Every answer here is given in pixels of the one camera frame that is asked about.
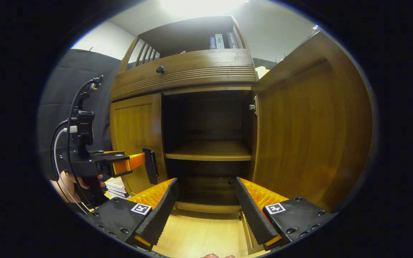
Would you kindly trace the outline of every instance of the wooden shelf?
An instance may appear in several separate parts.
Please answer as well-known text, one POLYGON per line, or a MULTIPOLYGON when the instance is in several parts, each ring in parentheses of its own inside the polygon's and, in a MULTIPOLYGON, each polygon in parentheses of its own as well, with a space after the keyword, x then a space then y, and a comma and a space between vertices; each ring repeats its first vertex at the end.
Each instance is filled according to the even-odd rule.
POLYGON ((202 161, 247 161, 251 152, 239 140, 194 140, 187 142, 166 158, 202 161))

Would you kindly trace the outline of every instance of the white cable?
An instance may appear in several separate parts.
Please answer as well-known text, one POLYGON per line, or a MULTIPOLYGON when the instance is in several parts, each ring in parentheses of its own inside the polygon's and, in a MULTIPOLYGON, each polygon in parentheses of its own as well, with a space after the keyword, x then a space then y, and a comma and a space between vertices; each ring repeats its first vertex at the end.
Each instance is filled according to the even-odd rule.
POLYGON ((76 202, 76 200, 72 197, 72 195, 69 193, 65 182, 63 181, 62 176, 60 175, 60 171, 58 170, 58 164, 57 164, 57 142, 58 139, 60 138, 60 134, 67 132, 66 128, 63 128, 63 130, 61 130, 58 134, 57 137, 55 138, 55 144, 54 144, 54 159, 55 159, 55 168, 57 169, 57 173, 58 173, 58 177, 60 178, 60 180, 62 180, 63 185, 65 186, 66 192, 69 194, 69 196, 71 197, 71 199, 74 201, 74 203, 80 208, 82 209, 82 207, 76 202))

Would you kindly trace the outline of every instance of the black cable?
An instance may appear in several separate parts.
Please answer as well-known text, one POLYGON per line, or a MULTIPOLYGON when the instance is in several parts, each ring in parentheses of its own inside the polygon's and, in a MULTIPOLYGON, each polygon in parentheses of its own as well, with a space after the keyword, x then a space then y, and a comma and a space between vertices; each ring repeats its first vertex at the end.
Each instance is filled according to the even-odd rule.
POLYGON ((69 164, 69 167, 70 167, 70 169, 71 169, 72 176, 74 176, 74 180, 76 180, 76 183, 77 183, 77 185, 79 186, 78 189, 79 189, 79 191, 81 192, 82 196, 84 196, 85 200, 89 203, 90 207, 92 207, 92 209, 95 210, 95 207, 93 207, 92 203, 87 199, 87 197, 85 197, 84 192, 82 192, 81 184, 79 183, 79 180, 77 179, 77 176, 76 176, 76 174, 74 173, 74 169, 72 168, 72 164, 71 164, 71 157, 70 157, 70 155, 69 155, 69 141, 70 141, 70 139, 69 139, 69 133, 70 133, 69 131, 70 131, 70 130, 69 130, 69 129, 70 129, 70 126, 71 126, 72 111, 74 110, 74 105, 76 104, 76 98, 77 98, 77 96, 79 95, 79 93, 80 93, 87 85, 89 85, 89 83, 92 83, 92 82, 95 82, 95 80, 92 79, 92 80, 89 80, 88 82, 86 82, 86 83, 76 92, 76 95, 74 95, 74 98, 72 99, 71 110, 70 110, 69 116, 68 116, 68 125, 67 125, 67 147, 66 147, 66 151, 67 151, 67 155, 68 155, 68 164, 69 164))
MULTIPOLYGON (((54 176, 54 179, 55 179, 55 174, 56 174, 56 173, 55 173, 55 171, 54 171, 54 165, 52 165, 52 143, 53 143, 53 141, 54 141, 54 139, 55 139, 56 132, 58 131, 58 129, 59 129, 62 125, 66 124, 66 122, 68 122, 68 120, 65 120, 65 121, 59 123, 59 124, 57 125, 57 127, 54 129, 54 133, 52 134, 52 139, 51 139, 51 147, 49 148, 49 153, 50 153, 49 156, 50 156, 50 158, 51 158, 51 168, 52 168, 52 174, 53 174, 53 176, 54 176)), ((68 197, 66 196, 66 194, 63 192, 62 188, 60 187, 60 184, 59 184, 58 180, 56 180, 56 183, 57 183, 60 191, 62 191, 63 196, 66 198, 66 200, 68 200, 68 197)))

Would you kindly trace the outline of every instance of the drawer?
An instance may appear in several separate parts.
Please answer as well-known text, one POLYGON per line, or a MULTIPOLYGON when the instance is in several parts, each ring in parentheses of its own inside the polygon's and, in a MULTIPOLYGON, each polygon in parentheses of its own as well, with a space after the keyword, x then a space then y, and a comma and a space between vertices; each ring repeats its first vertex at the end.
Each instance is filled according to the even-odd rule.
POLYGON ((193 51, 151 61, 117 75, 111 101, 189 85, 255 82, 248 49, 193 51), (156 72, 159 66, 163 66, 164 73, 156 72))

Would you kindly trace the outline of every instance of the wooden floor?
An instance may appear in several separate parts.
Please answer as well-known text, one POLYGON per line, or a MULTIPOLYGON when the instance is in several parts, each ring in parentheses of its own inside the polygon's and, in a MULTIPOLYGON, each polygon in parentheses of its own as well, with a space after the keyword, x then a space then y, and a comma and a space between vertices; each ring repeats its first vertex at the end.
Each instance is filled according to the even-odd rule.
POLYGON ((220 258, 253 258, 266 251, 248 254, 239 213, 213 214, 173 210, 152 250, 171 258, 200 258, 214 253, 220 258))

